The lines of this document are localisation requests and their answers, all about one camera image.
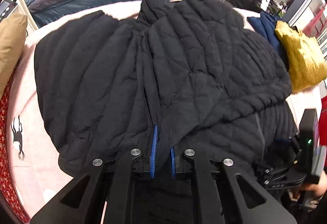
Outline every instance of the silver screw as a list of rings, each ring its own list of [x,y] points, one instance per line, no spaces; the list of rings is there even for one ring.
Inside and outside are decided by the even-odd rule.
[[[188,156],[195,155],[195,151],[193,149],[186,149],[184,153],[185,153],[185,155],[188,155]]]
[[[234,164],[234,161],[231,159],[224,159],[224,164],[228,167],[232,166]]]
[[[132,155],[139,155],[141,154],[141,150],[139,150],[138,148],[134,148],[130,153]]]
[[[101,159],[95,159],[92,162],[93,166],[100,166],[102,164],[102,160]]]

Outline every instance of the pink bed sheet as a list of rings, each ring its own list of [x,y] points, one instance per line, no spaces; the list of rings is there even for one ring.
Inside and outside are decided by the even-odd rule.
[[[140,5],[140,1],[121,2],[67,15],[35,31],[26,39],[9,97],[7,142],[9,142],[9,164],[12,180],[20,201],[30,217],[33,217],[71,180],[71,177],[61,171],[58,166],[59,154],[44,129],[40,115],[34,77],[36,44],[44,36],[69,20],[78,19],[98,10],[102,10],[114,18],[123,19],[137,16]],[[246,17],[257,14],[239,9],[237,11],[244,17],[245,28],[253,30],[246,21]],[[317,108],[318,116],[320,116],[321,102],[319,103],[319,101],[319,88],[312,88],[301,94],[291,95],[287,99],[297,125],[305,107]],[[14,134],[20,131],[22,134],[21,145],[19,140],[14,142]]]

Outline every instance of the tan cushion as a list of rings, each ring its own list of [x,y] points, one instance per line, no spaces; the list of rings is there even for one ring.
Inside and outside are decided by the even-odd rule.
[[[0,23],[0,97],[25,43],[27,16],[13,13]]]

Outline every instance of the quilted fabric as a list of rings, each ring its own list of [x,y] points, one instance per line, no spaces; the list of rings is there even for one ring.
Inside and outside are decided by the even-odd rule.
[[[34,63],[45,129],[71,176],[130,151],[153,124],[158,169],[186,140],[251,172],[276,137],[296,133],[283,62],[219,0],[143,0],[137,20],[89,14],[44,37]]]
[[[15,70],[12,73],[0,100],[0,191],[2,196],[7,200],[8,205],[11,207],[12,211],[16,214],[16,216],[23,223],[28,223],[30,221],[30,218],[24,211],[24,208],[18,199],[13,183],[11,181],[6,143],[8,100],[10,86],[14,73]]]

